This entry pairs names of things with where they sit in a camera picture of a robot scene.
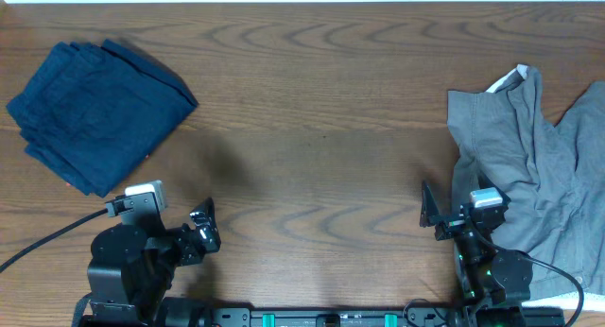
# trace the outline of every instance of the wooden table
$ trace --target wooden table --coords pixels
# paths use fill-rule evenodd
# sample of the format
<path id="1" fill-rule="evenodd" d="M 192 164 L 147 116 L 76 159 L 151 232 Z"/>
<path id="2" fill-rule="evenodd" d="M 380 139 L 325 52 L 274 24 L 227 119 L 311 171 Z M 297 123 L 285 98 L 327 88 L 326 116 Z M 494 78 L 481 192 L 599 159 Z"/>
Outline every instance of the wooden table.
<path id="1" fill-rule="evenodd" d="M 20 5 L 0 29 L 0 260 L 125 186 L 160 179 L 166 226 L 216 201 L 223 246 L 171 296 L 264 306 L 448 301 L 452 244 L 418 226 L 420 184 L 448 190 L 458 148 L 446 91 L 485 90 L 517 62 L 544 75 L 558 121 L 605 77 L 603 4 Z M 4 110 L 57 42 L 112 38 L 161 61 L 199 107 L 107 198 L 23 152 Z M 65 326 L 88 293 L 100 217 L 0 275 L 0 325 Z M 581 326 L 605 324 L 584 314 Z"/>

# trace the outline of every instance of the gray shirt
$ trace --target gray shirt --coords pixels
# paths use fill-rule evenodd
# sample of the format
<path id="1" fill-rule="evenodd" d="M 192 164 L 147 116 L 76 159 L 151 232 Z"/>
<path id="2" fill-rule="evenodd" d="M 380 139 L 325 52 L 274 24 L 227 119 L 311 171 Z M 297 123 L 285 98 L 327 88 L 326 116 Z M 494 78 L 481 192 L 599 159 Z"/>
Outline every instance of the gray shirt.
<path id="1" fill-rule="evenodd" d="M 519 65 L 488 92 L 448 93 L 447 125 L 460 159 L 452 207 L 468 202 L 482 170 L 511 198 L 493 233 L 605 293 L 605 82 L 595 82 L 553 126 L 542 115 L 542 76 Z M 533 300 L 575 291 L 565 278 L 534 267 Z"/>

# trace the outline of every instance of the blue cloth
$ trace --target blue cloth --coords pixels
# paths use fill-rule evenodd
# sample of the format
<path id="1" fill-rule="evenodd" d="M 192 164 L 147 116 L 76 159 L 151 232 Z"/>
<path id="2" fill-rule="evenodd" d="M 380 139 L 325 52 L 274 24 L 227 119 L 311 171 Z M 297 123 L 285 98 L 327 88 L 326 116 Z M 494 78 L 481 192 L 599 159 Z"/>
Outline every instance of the blue cloth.
<path id="1" fill-rule="evenodd" d="M 27 154 L 105 197 L 197 105 L 175 77 L 106 40 L 58 43 L 7 109 Z"/>

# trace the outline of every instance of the black cable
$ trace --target black cable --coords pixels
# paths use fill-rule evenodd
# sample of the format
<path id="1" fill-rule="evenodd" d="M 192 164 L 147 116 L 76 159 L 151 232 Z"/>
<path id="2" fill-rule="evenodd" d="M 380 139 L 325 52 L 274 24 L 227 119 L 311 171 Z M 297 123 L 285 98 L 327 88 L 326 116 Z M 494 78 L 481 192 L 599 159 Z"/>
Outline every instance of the black cable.
<path id="1" fill-rule="evenodd" d="M 473 222 L 473 220 L 468 217 L 466 219 L 467 224 L 469 224 L 469 226 L 471 227 L 471 229 L 473 229 L 473 231 L 476 233 L 477 238 L 479 239 L 479 241 L 481 241 L 481 243 L 483 243 L 484 245 L 490 247 L 490 248 L 494 248 L 495 250 L 498 251 L 509 251 L 506 248 L 502 248 L 496 244 L 494 244 L 493 242 L 488 241 L 487 238 L 483 237 L 483 235 L 481 234 L 481 232 L 479 232 L 479 229 L 476 228 L 475 223 Z M 527 255 L 526 253 L 519 251 L 519 253 L 528 261 L 530 261 L 532 264 L 534 265 L 538 265 L 540 267 L 545 267 L 548 270 L 552 270 L 554 272 L 556 272 L 557 274 L 563 276 L 565 279 L 569 280 L 578 290 L 578 306 L 576 307 L 576 311 L 574 312 L 574 315 L 571 316 L 571 318 L 569 319 L 569 321 L 567 321 L 567 323 L 565 323 L 565 327 L 570 327 L 571 325 L 573 325 L 576 320 L 579 317 L 579 314 L 582 312 L 582 307 L 584 306 L 584 289 L 582 289 L 582 286 L 579 285 L 578 280 L 576 280 L 573 276 L 569 275 L 568 273 L 566 273 L 565 271 L 552 266 L 548 263 L 542 262 L 540 260 L 536 260 L 535 258 Z"/>
<path id="2" fill-rule="evenodd" d="M 90 302 L 93 293 L 88 293 L 82 297 L 82 299 L 78 300 L 76 303 L 76 308 L 74 308 L 74 316 L 72 317 L 72 327 L 79 327 L 82 318 L 84 317 L 84 311 L 86 310 L 86 306 L 88 302 Z"/>
<path id="3" fill-rule="evenodd" d="M 404 307 L 404 314 L 406 315 L 407 322 L 409 322 L 409 324 L 411 324 L 411 325 L 412 325 L 412 327 L 418 327 L 418 326 L 417 326 L 415 323 L 413 323 L 413 322 L 411 322 L 411 321 L 409 320 L 409 317 L 407 316 L 407 308 L 409 307 L 409 305 L 410 305 L 410 304 L 412 304 L 412 303 L 414 303 L 414 302 L 417 302 L 417 301 L 423 301 L 423 302 L 427 302 L 427 303 L 429 304 L 429 307 L 430 307 L 430 308 L 433 308 L 433 310 L 435 311 L 435 314 L 436 314 L 436 315 L 437 315 L 437 316 L 438 316 L 440 319 L 442 319 L 442 320 L 443 320 L 443 322 L 444 322 L 444 323 L 443 323 L 443 324 L 441 324 L 441 325 L 439 325 L 439 326 L 437 326 L 437 327 L 444 327 L 444 326 L 448 326 L 448 324 L 447 324 L 447 319 L 445 319 L 445 317 L 444 317 L 444 316 L 443 316 L 443 315 L 442 315 L 442 314 L 441 314 L 441 313 L 440 313 L 440 312 L 437 310 L 437 308 L 436 308 L 436 307 L 433 305 L 433 302 L 431 302 L 431 301 L 429 301 L 429 300 L 427 300 L 427 299 L 412 299 L 410 302 L 408 302 L 408 303 L 406 304 L 406 307 Z"/>
<path id="4" fill-rule="evenodd" d="M 103 214 L 107 213 L 107 209 L 103 209 L 103 210 L 99 210 L 96 213 L 92 213 L 90 215 L 87 215 L 86 217 L 83 217 L 79 220 L 77 220 L 76 222 L 68 225 L 67 227 L 57 231 L 57 232 L 53 232 L 51 234 L 49 234 L 47 237 L 41 239 L 40 241 L 32 244 L 31 246 L 25 248 L 24 250 L 21 250 L 19 252 L 17 252 L 14 256 L 12 256 L 11 258 L 9 258 L 8 261 L 6 261 L 5 263 L 2 264 L 2 266 L 0 266 L 0 273 L 2 273 L 3 271 L 5 271 L 10 265 L 12 265 L 13 263 L 15 263 L 17 260 L 19 260 L 20 258 L 26 256 L 30 251 L 36 249 L 37 247 L 43 245 L 44 243 L 51 241 L 61 235 L 63 235 L 66 232 L 69 232 L 70 230 L 74 229 L 77 226 L 80 226 L 86 222 L 88 222 L 89 220 L 95 218 L 95 217 L 99 217 Z"/>

